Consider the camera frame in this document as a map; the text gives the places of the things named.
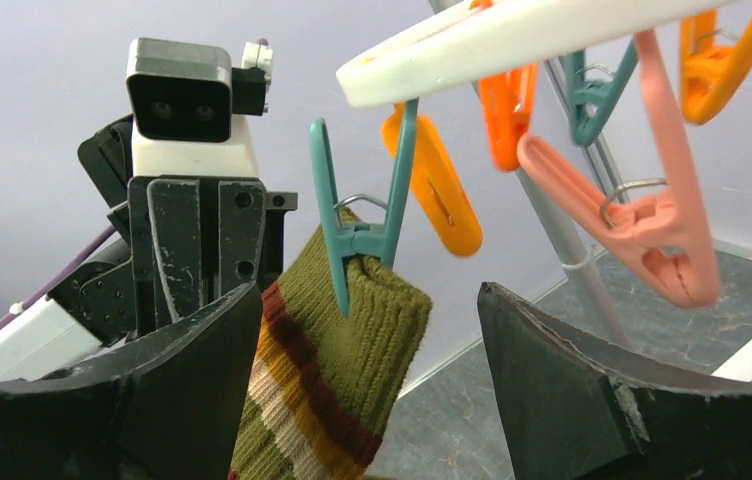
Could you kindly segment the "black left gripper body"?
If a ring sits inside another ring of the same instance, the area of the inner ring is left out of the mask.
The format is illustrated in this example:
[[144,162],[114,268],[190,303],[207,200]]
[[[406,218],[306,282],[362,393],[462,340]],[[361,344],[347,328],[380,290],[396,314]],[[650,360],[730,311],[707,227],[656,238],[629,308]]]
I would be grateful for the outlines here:
[[78,159],[119,238],[77,269],[77,319],[105,345],[175,323],[242,284],[267,289],[283,267],[284,216],[298,195],[252,173],[146,174],[132,116],[83,141]]

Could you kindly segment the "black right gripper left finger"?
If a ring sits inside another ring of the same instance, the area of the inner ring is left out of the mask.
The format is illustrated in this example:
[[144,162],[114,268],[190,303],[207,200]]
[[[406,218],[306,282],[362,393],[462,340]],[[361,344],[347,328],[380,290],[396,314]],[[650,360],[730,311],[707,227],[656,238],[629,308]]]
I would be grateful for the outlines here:
[[165,328],[0,383],[0,479],[224,479],[262,315],[245,284]]

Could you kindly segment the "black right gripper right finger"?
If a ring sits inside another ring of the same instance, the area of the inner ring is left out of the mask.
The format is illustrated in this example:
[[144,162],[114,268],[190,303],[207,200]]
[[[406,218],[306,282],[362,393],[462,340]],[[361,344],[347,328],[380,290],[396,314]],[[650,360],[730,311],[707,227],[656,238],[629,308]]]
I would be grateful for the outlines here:
[[626,350],[485,282],[477,310],[519,479],[752,479],[752,383]]

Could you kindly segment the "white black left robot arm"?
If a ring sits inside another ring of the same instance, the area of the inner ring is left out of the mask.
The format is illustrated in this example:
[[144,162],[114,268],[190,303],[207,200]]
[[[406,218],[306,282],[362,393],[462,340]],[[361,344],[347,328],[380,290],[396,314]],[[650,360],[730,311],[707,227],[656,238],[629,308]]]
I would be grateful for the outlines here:
[[224,143],[153,141],[125,117],[80,145],[111,229],[0,321],[0,382],[40,379],[275,281],[298,198],[265,188],[247,119],[231,125]]

